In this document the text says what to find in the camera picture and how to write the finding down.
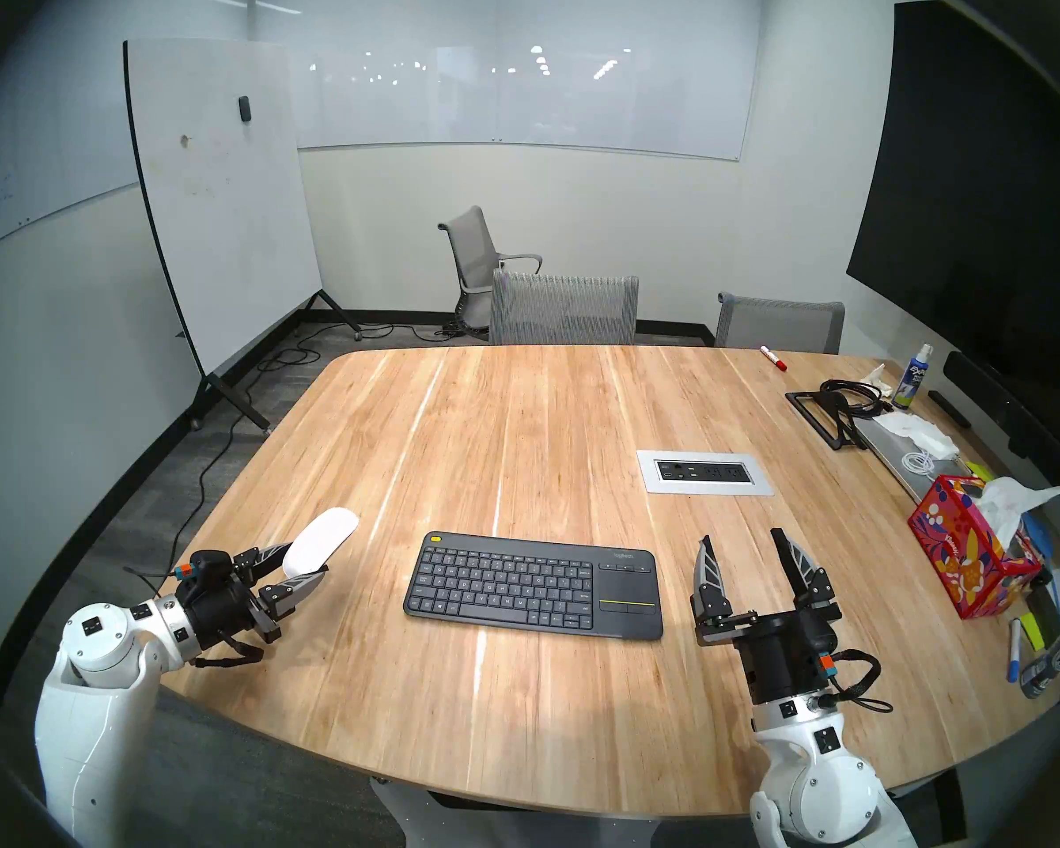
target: dry erase marker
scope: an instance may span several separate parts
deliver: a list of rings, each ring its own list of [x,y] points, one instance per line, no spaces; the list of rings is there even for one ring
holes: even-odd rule
[[[1009,683],[1015,684],[1021,674],[1021,620],[1009,620]]]
[[[785,363],[782,361],[782,359],[780,359],[777,355],[774,355],[768,350],[767,347],[765,348],[764,346],[760,346],[759,349],[762,351],[762,354],[765,357],[767,357],[770,360],[772,360],[776,365],[776,367],[778,368],[779,371],[785,370]]]

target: chair backrest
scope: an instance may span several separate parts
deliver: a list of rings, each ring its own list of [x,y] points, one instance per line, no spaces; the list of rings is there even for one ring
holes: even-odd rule
[[[840,353],[845,328],[845,304],[771,301],[762,297],[719,295],[722,312],[714,344],[756,350],[768,346],[785,352]]]
[[[631,346],[639,279],[531,276],[499,270],[490,341],[502,344]]]
[[[437,227],[447,232],[460,284],[467,288],[491,286],[498,267],[498,252],[491,241],[488,223],[482,218],[482,209],[473,206],[458,218]]]

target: wooden table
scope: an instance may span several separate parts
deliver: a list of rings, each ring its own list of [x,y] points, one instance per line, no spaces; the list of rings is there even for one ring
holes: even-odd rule
[[[276,739],[447,793],[622,815],[745,813],[766,756],[736,652],[695,643],[691,569],[709,533],[736,610],[789,610],[770,538],[781,526],[832,577],[841,647],[883,661],[872,695],[894,713],[843,709],[845,742],[883,783],[999,743],[1053,703],[1006,683],[1005,618],[959,620],[907,529],[914,502],[896,479],[869,453],[832,453],[783,398],[874,361],[783,357],[788,373],[757,351],[654,346],[338,358],[190,551],[289,541],[334,506],[360,526],[263,662],[186,668],[164,684]],[[917,408],[936,412],[924,400]],[[776,495],[649,495],[637,448],[753,454]],[[432,529],[650,549],[664,638],[405,616]],[[865,668],[843,664],[841,676],[852,683]]]

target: wall-mounted whiteboard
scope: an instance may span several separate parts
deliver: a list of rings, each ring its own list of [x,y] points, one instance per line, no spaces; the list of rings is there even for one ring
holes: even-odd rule
[[[292,8],[253,37],[288,49],[300,147],[742,153],[762,0],[260,1]]]
[[[138,181],[130,36],[246,38],[246,0],[50,0],[0,66],[0,237]]]
[[[212,373],[322,288],[287,58],[280,45],[139,38],[126,78],[164,275]]]

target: touchpad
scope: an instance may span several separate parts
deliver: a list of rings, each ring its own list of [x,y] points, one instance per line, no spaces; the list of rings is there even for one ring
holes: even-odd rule
[[[655,575],[601,571],[597,578],[597,597],[610,602],[655,605],[659,601],[659,591],[655,585]]]

